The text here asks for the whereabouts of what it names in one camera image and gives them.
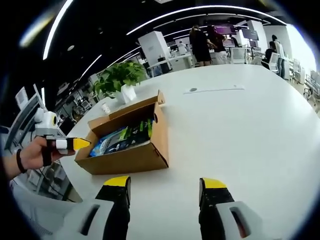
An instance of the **potted plant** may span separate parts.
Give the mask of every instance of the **potted plant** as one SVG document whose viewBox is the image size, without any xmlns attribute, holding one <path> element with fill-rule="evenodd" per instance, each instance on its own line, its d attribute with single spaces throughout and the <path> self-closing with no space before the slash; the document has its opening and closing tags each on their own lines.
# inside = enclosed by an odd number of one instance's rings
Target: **potted plant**
<svg viewBox="0 0 320 240">
<path fill-rule="evenodd" d="M 128 103 L 136 97 L 133 86 L 141 82 L 144 74 L 144 67 L 139 63 L 116 63 L 102 72 L 93 91 L 97 94 L 101 91 L 105 97 L 115 97 L 122 104 Z"/>
</svg>

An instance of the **open cardboard box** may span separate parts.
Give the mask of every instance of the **open cardboard box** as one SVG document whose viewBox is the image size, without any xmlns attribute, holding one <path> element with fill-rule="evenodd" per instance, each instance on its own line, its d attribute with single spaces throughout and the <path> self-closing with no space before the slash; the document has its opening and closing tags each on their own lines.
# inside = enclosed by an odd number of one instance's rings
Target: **open cardboard box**
<svg viewBox="0 0 320 240">
<path fill-rule="evenodd" d="M 127 174 L 165 169 L 169 167 L 168 127 L 160 104 L 165 102 L 162 92 L 119 111 L 89 121 L 88 147 L 78 151 L 76 163 L 93 175 Z M 152 135 L 148 144 L 122 151 L 90 157 L 98 140 L 121 127 L 133 126 L 141 120 L 154 118 Z"/>
</svg>

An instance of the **white desk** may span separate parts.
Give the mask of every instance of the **white desk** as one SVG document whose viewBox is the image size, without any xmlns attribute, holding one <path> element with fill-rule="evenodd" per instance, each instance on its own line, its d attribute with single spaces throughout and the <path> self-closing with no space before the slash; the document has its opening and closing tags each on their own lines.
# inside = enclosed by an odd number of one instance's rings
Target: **white desk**
<svg viewBox="0 0 320 240">
<path fill-rule="evenodd" d="M 245 90 L 183 94 L 233 84 Z M 289 238 L 304 221 L 320 187 L 320 120 L 309 103 L 276 74 L 257 65 L 191 68 L 148 79 L 141 99 L 157 94 L 168 123 L 168 169 L 130 174 L 128 240 L 200 240 L 199 178 L 223 181 L 236 201 L 264 221 L 270 237 Z M 85 137 L 97 103 L 69 136 Z M 94 198 L 111 175 L 91 175 L 61 160 L 75 190 Z"/>
<path fill-rule="evenodd" d="M 187 53 L 185 55 L 180 55 L 180 56 L 175 56 L 175 57 L 171 57 L 171 58 L 168 58 L 168 59 L 165 59 L 163 61 L 159 61 L 151 66 L 149 66 L 148 68 L 149 69 L 152 69 L 156 66 L 159 66 L 161 64 L 165 64 L 165 63 L 168 63 L 168 62 L 173 62 L 173 61 L 176 61 L 176 60 L 180 60 L 180 59 L 184 59 L 184 58 L 189 58 L 189 57 L 192 57 L 192 55 L 190 53 Z"/>
</svg>

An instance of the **yellow tip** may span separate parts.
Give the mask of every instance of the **yellow tip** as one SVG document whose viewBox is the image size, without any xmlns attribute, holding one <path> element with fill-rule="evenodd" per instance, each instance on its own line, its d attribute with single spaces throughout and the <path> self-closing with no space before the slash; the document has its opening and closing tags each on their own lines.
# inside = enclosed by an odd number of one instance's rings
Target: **yellow tip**
<svg viewBox="0 0 320 240">
<path fill-rule="evenodd" d="M 206 178 L 206 177 L 203 177 L 202 179 L 204 181 L 204 185 L 206 189 L 226 189 L 227 188 L 227 186 L 219 180 Z"/>
<path fill-rule="evenodd" d="M 104 182 L 104 186 L 125 187 L 129 176 L 118 176 Z"/>
<path fill-rule="evenodd" d="M 75 137 L 73 139 L 73 149 L 74 150 L 78 150 L 78 149 L 82 149 L 82 148 L 88 147 L 90 144 L 91 144 L 90 141 L 88 141 L 86 139 L 83 139 L 83 138 Z"/>
</svg>

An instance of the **small white cup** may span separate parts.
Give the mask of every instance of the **small white cup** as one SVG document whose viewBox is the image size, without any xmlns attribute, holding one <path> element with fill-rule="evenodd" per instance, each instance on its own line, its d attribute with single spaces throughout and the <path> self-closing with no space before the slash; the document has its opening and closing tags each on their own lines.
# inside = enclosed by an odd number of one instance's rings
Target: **small white cup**
<svg viewBox="0 0 320 240">
<path fill-rule="evenodd" d="M 111 113 L 111 110 L 106 103 L 101 105 L 101 109 L 107 115 L 109 115 Z"/>
</svg>

